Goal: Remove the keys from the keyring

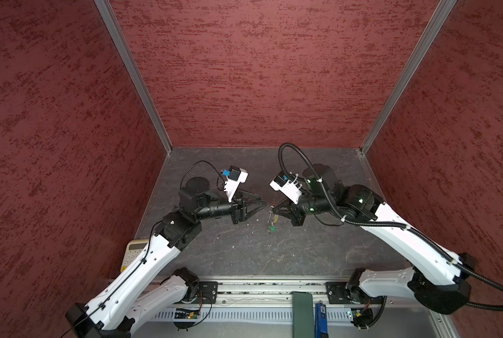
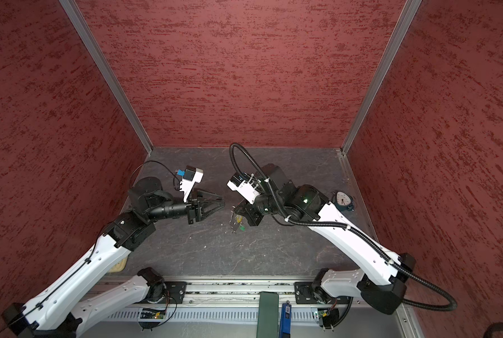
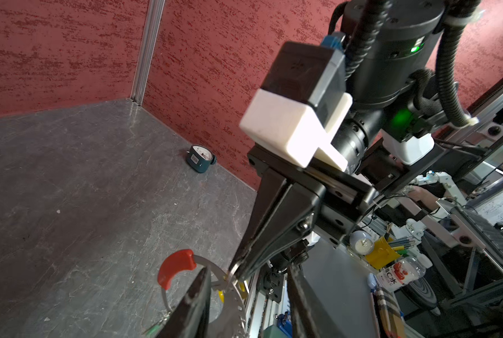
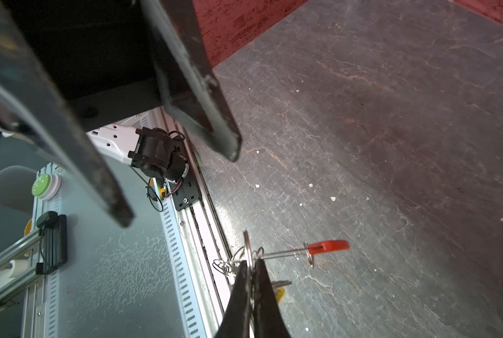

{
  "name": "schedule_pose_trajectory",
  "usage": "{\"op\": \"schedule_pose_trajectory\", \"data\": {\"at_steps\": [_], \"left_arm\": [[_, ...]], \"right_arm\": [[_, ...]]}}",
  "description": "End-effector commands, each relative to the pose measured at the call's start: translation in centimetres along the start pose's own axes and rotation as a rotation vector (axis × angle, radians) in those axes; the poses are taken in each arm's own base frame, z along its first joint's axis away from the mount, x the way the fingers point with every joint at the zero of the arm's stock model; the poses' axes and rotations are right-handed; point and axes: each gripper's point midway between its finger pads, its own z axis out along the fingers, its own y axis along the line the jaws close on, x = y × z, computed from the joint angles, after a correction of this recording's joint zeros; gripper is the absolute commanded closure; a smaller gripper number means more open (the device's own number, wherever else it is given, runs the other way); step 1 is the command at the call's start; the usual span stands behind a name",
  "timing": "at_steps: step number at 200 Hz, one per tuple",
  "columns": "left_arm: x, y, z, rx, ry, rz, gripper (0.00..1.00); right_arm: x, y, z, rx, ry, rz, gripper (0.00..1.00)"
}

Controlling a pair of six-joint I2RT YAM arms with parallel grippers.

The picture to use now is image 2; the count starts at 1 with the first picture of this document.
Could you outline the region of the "perforated metal keyring red handle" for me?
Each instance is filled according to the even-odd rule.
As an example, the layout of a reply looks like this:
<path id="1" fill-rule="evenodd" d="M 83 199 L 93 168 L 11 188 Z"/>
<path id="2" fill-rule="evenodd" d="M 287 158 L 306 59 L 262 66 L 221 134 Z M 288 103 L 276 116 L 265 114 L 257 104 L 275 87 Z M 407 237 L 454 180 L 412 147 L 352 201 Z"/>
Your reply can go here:
<path id="1" fill-rule="evenodd" d="M 245 226 L 243 224 L 244 218 L 242 215 L 238 215 L 235 212 L 235 207 L 232 207 L 231 210 L 231 218 L 230 218 L 230 228 L 233 233 L 237 233 L 238 231 L 245 231 Z"/>

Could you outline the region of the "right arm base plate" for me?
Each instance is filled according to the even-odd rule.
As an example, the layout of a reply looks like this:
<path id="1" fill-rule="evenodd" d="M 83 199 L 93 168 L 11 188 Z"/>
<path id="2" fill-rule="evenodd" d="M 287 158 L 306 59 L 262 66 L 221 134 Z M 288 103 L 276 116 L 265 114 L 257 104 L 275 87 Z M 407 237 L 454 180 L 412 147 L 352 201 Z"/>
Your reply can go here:
<path id="1" fill-rule="evenodd" d="M 319 285 L 315 285 L 312 282 L 295 282 L 294 283 L 294 294 L 297 304 L 323 304 L 323 305 L 334 305 L 338 304 L 348 304 L 348 297 L 331 297 L 323 288 Z"/>

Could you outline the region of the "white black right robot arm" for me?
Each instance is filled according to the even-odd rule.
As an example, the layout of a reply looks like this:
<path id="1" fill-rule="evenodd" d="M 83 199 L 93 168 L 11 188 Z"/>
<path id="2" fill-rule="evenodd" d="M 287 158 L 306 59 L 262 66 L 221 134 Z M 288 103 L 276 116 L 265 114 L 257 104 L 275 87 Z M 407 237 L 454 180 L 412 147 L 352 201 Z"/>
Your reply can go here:
<path id="1" fill-rule="evenodd" d="M 243 201 L 234 212 L 248 224 L 257 226 L 266 215 L 280 215 L 283 206 L 287 222 L 303 222 L 305 227 L 326 238 L 357 266 L 356 270 L 323 269 L 316 276 L 313 291 L 317 299 L 359 297 L 375 310 L 390 315 L 402 304 L 408 278 L 389 262 L 413 270 L 416 260 L 408 253 L 397 254 L 361 232 L 330 201 L 309 184 L 296 187 L 279 166 L 263 167 L 269 176 L 258 174 L 243 178 L 234 174 L 227 186 Z"/>

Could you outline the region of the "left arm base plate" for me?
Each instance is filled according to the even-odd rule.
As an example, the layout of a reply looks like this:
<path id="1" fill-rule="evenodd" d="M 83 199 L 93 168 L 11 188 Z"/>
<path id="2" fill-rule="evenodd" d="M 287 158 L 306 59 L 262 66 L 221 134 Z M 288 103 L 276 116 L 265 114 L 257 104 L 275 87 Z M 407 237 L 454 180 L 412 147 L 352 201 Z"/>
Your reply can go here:
<path id="1" fill-rule="evenodd" d="M 184 281 L 165 281 L 151 286 L 145 298 L 150 304 L 165 304 L 174 301 L 182 304 L 185 298 L 187 283 Z"/>

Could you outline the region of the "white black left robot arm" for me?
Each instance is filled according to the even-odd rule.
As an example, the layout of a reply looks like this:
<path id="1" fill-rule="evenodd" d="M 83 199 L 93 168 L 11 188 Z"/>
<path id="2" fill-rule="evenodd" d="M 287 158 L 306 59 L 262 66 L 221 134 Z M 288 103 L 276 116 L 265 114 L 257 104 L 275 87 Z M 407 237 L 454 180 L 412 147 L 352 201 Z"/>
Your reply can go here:
<path id="1" fill-rule="evenodd" d="M 28 302 L 11 304 L 2 318 L 16 337 L 79 337 L 120 309 L 140 301 L 170 303 L 163 276 L 143 268 L 120 287 L 86 301 L 83 297 L 116 263 L 127 258 L 156 230 L 156 222 L 186 218 L 201 222 L 225 207 L 223 197 L 182 180 L 182 198 L 164 190 L 157 177 L 129 189 L 130 208 L 109 223 L 96 242 L 53 284 Z"/>

